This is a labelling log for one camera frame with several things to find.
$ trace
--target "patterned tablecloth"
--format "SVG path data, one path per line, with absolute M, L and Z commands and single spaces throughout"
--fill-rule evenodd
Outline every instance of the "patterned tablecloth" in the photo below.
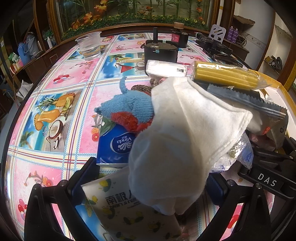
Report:
M 129 89 L 137 84 L 149 85 L 149 77 L 143 70 L 144 50 L 140 48 L 147 39 L 152 39 L 152 34 L 102 38 L 102 55 L 89 62 L 83 59 L 78 46 L 74 46 L 50 69 L 31 94 L 15 125 L 5 172 L 8 208 L 22 237 L 33 185 L 57 185 L 81 169 L 89 157 L 96 157 L 99 126 L 94 108 L 120 93 L 122 76 L 127 76 Z M 170 40 L 171 35 L 159 34 L 159 39 Z M 195 60 L 211 62 L 195 44 L 194 38 L 189 37 L 188 47 L 179 49 L 178 63 L 190 65 Z M 102 172 L 107 174 L 112 170 L 105 168 Z M 272 207 L 273 198 L 269 197 L 268 203 Z M 215 215 L 217 207 L 207 195 L 203 195 L 196 202 L 196 208 L 199 235 Z M 64 234 L 72 238 L 57 205 L 53 205 L 53 209 Z M 99 240 L 110 240 L 88 205 L 80 205 L 76 209 Z M 238 205 L 235 215 L 240 210 L 241 205 Z M 226 236 L 231 233 L 235 217 Z

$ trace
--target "knitted mouse toy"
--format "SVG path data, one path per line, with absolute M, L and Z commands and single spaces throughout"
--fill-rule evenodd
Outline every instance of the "knitted mouse toy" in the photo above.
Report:
M 101 104 L 94 111 L 124 126 L 127 131 L 139 133 L 152 123 L 154 110 L 151 96 L 145 92 L 128 90 L 126 77 L 120 80 L 122 94 Z

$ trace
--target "glass cabinet door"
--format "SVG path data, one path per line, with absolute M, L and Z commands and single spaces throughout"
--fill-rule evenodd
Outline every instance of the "glass cabinet door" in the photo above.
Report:
M 217 0 L 51 0 L 61 39 L 123 23 L 171 23 L 208 30 Z

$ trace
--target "palm tree illustration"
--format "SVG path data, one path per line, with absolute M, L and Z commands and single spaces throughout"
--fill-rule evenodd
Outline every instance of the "palm tree illustration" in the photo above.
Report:
M 21 139 L 20 139 L 20 147 L 24 147 L 24 146 L 28 146 L 30 149 L 33 149 L 32 147 L 31 147 L 31 145 L 29 144 L 29 142 L 27 141 L 27 139 L 29 138 L 29 136 L 31 136 L 31 135 L 33 135 L 33 133 L 34 132 L 28 132 L 28 131 L 26 131 L 23 135 L 22 135 L 22 137 L 21 137 Z

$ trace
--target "vinda logo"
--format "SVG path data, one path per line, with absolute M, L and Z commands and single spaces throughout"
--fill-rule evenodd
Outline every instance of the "vinda logo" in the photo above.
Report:
M 134 139 L 135 139 L 134 134 L 130 132 L 126 132 L 118 137 L 114 137 L 110 142 L 110 147 L 112 151 L 116 153 L 119 153 L 119 154 L 128 153 L 131 150 Z

